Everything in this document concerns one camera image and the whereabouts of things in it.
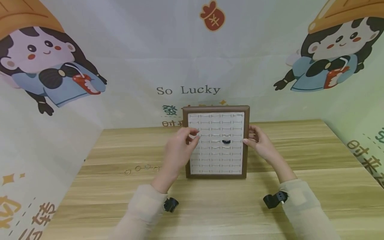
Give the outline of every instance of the backdrop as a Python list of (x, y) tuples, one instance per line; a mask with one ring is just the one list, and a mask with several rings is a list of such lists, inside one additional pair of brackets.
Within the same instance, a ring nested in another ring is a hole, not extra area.
[(384, 0), (0, 0), (0, 16), (1, 239), (40, 238), (103, 129), (180, 126), (188, 105), (322, 118), (384, 186)]

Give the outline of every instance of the wooden table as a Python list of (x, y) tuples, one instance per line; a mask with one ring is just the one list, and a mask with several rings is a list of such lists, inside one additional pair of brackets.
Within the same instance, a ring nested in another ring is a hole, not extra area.
[[(324, 122), (258, 125), (309, 183), (342, 239), (382, 239), (384, 190)], [(106, 239), (137, 186), (155, 176), (144, 166), (161, 166), (163, 146), (177, 129), (104, 130), (42, 239)], [(246, 180), (187, 180), (183, 172), (169, 191), (180, 205), (164, 214), (151, 239), (296, 239), (281, 206), (268, 210), (262, 201), (277, 189), (275, 173), (252, 149)]]

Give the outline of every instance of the ring display tray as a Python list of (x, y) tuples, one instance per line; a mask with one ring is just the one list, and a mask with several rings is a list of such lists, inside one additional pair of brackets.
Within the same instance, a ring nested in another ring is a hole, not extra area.
[(199, 144), (186, 165), (187, 178), (247, 177), (249, 106), (184, 107), (183, 126), (197, 128)]

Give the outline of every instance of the blue shirt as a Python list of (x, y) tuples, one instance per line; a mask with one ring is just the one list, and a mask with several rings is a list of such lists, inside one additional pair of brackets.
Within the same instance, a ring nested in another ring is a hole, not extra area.
[[(349, 55), (351, 58), (347, 65), (349, 69), (341, 74), (341, 76), (338, 78), (337, 83), (342, 83), (345, 80), (347, 80), (350, 76), (353, 75), (353, 73), (356, 71), (357, 65), (358, 65), (358, 58), (355, 54)], [(335, 60), (336, 58), (328, 59), (330, 62)], [(299, 58), (292, 66), (293, 74), (297, 81), (292, 86), (292, 91), (297, 92), (312, 92), (312, 91), (319, 91), (324, 89), (324, 85), (326, 82), (327, 74), (329, 73), (328, 70), (324, 69), (316, 76), (307, 77), (306, 72), (308, 69), (314, 64), (316, 61), (312, 60), (310, 57), (301, 57)]]
[[(74, 64), (83, 74), (90, 76), (91, 84), (96, 90), (105, 91), (105, 84), (95, 74), (75, 62), (71, 62), (71, 64)], [(52, 68), (60, 69), (61, 66), (62, 64)], [(48, 97), (57, 107), (62, 107), (71, 101), (90, 95), (71, 77), (67, 76), (63, 77), (63, 83), (55, 89), (45, 87), (39, 80), (38, 73), (16, 73), (12, 75), (12, 78), (22, 89)]]

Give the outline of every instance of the conical hat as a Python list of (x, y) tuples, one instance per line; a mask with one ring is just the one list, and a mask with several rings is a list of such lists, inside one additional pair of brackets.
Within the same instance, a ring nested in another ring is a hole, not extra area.
[(309, 25), (308, 33), (365, 17), (384, 18), (384, 0), (328, 0)]
[(29, 26), (64, 32), (59, 21), (39, 0), (0, 0), (0, 40)]

